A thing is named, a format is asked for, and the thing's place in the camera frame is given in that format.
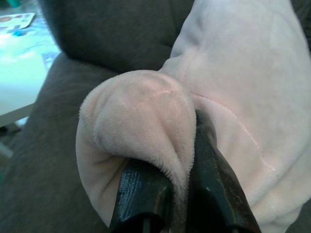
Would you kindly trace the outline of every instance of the stuffed animal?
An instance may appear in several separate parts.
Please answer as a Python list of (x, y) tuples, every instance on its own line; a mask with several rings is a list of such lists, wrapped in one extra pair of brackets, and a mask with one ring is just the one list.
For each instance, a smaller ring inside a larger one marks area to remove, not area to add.
[(285, 232), (311, 197), (310, 74), (289, 0), (196, 0), (160, 71), (114, 77), (81, 106), (77, 162), (94, 209), (109, 225), (122, 169), (136, 158), (171, 180), (183, 226), (197, 109), (261, 231)]

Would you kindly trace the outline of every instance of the gray upholstery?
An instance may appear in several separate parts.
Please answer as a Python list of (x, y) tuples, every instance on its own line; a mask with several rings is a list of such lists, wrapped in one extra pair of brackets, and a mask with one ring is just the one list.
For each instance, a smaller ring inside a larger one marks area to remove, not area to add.
[(123, 73), (163, 65), (193, 0), (41, 2), (62, 51)]
[[(0, 232), (105, 233), (76, 166), (79, 107), (106, 79), (159, 69), (193, 0), (40, 2), (64, 53), (48, 73), (0, 185)], [(294, 3), (306, 32), (311, 31), (309, 2)], [(289, 233), (310, 232), (310, 206)]]

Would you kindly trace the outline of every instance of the stitching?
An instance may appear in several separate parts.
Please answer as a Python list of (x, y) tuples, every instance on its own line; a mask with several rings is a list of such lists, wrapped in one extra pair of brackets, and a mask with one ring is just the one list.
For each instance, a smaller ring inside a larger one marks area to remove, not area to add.
[(198, 95), (198, 94), (194, 94), (191, 92), (191, 94), (195, 95), (195, 96), (199, 96), (199, 97), (202, 97), (202, 98), (205, 98), (213, 103), (216, 103), (222, 107), (224, 107), (227, 111), (229, 111), (229, 113), (238, 121), (238, 124), (242, 127), (242, 129), (244, 130), (244, 132), (246, 132), (246, 134), (252, 139), (253, 143), (255, 144), (255, 146), (257, 147), (257, 149), (260, 149), (260, 146), (259, 144), (257, 143), (257, 141), (255, 140), (253, 134), (246, 128), (246, 126), (239, 120), (239, 118), (237, 117), (237, 115), (235, 115), (226, 105), (218, 102), (218, 101), (215, 101), (215, 100), (212, 100), (208, 97), (205, 97), (205, 96), (201, 96), (201, 95)]

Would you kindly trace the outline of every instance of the fabric fold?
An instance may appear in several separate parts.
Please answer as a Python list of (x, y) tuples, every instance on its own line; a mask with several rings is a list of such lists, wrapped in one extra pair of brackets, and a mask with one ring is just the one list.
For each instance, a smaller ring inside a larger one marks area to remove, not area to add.
[(173, 224), (186, 221), (189, 173), (194, 156), (195, 109), (174, 79), (133, 71), (95, 88), (80, 110), (77, 163), (94, 209), (109, 225), (124, 158), (158, 167), (174, 187)]

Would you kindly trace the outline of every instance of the soft fleece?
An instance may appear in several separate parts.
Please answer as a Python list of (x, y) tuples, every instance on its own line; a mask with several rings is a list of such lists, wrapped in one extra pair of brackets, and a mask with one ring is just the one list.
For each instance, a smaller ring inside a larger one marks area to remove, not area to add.
[(194, 109), (214, 123), (263, 233), (282, 233), (311, 196), (311, 61), (289, 0), (196, 0), (159, 72), (101, 84), (81, 107), (82, 183), (109, 225), (123, 157), (162, 169), (185, 219)]

